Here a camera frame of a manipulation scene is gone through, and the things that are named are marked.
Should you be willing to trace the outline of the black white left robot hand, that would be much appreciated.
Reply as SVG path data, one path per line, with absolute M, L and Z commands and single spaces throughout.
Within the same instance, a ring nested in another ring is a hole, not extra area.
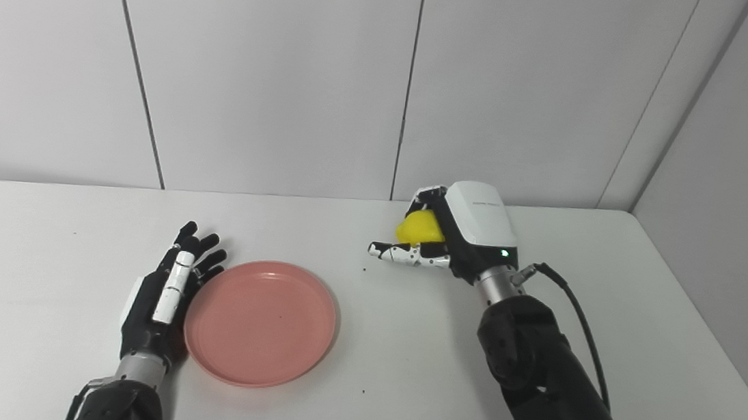
M 178 364 L 188 357 L 184 339 L 184 323 L 194 296 L 211 279 L 224 271 L 223 262 L 227 251 L 220 245 L 220 236 L 212 232 L 198 234 L 199 227 L 189 221 L 181 227 L 169 250 L 158 266 L 149 272 L 137 286 L 130 309 L 121 326 L 122 347 L 120 357 L 135 352 L 152 353 L 165 361 L 167 367 Z M 174 268 L 176 257 L 182 251 L 192 253 L 195 264 L 186 278 L 181 299 L 171 323 L 162 324 L 153 320 L 163 287 Z

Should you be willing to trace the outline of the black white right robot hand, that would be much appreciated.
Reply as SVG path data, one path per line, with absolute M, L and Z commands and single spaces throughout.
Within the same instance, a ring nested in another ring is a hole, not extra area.
M 476 181 L 417 189 L 396 242 L 371 242 L 370 256 L 414 267 L 442 268 L 470 285 L 491 269 L 518 268 L 516 241 L 498 190 Z

